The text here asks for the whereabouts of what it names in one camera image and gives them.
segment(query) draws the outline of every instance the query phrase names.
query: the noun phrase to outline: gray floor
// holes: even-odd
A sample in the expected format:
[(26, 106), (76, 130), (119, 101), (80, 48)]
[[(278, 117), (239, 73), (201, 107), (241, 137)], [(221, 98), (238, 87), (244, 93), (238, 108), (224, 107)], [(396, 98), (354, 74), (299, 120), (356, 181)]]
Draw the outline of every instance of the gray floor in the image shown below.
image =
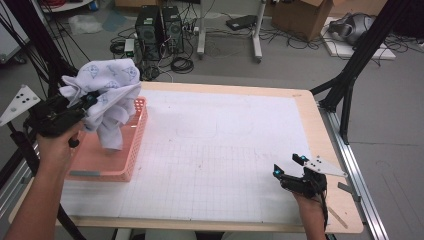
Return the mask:
[[(85, 9), (67, 14), (88, 13)], [(104, 23), (116, 13), (102, 9), (93, 13)], [(223, 27), (225, 18), (208, 20), (209, 25)], [(264, 28), (269, 29), (269, 19)], [(133, 18), (118, 24), (114, 32), (75, 36), (76, 41), (92, 60), (111, 59), (109, 40), (120, 30), (134, 25)], [(171, 72), (173, 81), (271, 88), (311, 89), (337, 76), (346, 61), (329, 57), (324, 46), (318, 50), (294, 49), (286, 39), (261, 41), (263, 60), (253, 59), (251, 40), (234, 36), (209, 36), (203, 60), (193, 55), (195, 68), (187, 75)], [(77, 67), (86, 62), (75, 47), (71, 48)], [(374, 203), (391, 239), (421, 239), (424, 235), (424, 55), (409, 50), (395, 53), (395, 61), (383, 61), (381, 67), (370, 62), (355, 85), (349, 139), (351, 147), (371, 192)], [(6, 108), (25, 83), (41, 94), (38, 80), (30, 64), (0, 66), (0, 110)], [(160, 82), (171, 78), (162, 74)], [(15, 147), (7, 128), (0, 128), (0, 166), (11, 156)], [(1, 228), (7, 224), (2, 220)], [(109, 239), (112, 229), (83, 228), (89, 239)], [(338, 239), (370, 239), (365, 230), (360, 235), (338, 235)], [(58, 229), (57, 239), (68, 239)], [(275, 239), (306, 239), (300, 234)]]

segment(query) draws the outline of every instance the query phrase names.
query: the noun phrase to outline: crumpled fabric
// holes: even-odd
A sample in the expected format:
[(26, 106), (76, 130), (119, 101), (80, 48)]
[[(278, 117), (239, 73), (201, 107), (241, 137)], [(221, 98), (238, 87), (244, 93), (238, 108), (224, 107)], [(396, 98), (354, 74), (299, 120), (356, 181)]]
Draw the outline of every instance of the crumpled fabric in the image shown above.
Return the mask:
[(134, 100), (141, 90), (140, 71), (131, 59), (92, 61), (76, 77), (62, 76), (67, 86), (59, 89), (69, 100), (68, 107), (89, 92), (98, 91), (97, 103), (83, 119), (84, 131), (95, 132), (103, 148), (122, 150), (120, 128), (135, 115)]

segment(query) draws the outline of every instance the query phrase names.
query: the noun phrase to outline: human arm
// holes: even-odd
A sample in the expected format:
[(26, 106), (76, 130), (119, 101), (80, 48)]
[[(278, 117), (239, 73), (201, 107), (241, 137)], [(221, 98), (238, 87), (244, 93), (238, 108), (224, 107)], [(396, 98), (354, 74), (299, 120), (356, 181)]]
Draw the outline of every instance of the human arm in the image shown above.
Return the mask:
[(324, 214), (319, 201), (293, 193), (308, 240), (325, 240)]
[(79, 122), (57, 138), (37, 135), (40, 166), (5, 240), (54, 239), (60, 197), (70, 166), (68, 140), (75, 138), (82, 126)]

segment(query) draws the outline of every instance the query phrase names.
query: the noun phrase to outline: plastic bag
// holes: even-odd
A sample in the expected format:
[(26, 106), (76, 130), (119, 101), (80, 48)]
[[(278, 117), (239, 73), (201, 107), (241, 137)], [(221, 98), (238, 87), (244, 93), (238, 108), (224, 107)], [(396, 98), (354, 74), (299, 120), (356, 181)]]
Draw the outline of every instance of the plastic bag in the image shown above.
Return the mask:
[(73, 35), (96, 33), (102, 30), (102, 25), (91, 15), (76, 15), (68, 19)]

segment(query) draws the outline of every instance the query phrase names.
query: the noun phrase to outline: headphones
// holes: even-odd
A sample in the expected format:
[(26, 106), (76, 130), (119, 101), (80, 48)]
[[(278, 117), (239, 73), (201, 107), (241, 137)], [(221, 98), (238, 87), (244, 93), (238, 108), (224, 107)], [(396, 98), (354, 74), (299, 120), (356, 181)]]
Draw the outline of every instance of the headphones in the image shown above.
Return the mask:
[(373, 24), (374, 19), (364, 13), (347, 13), (337, 21), (331, 21), (329, 33), (337, 33), (343, 40), (356, 46)]

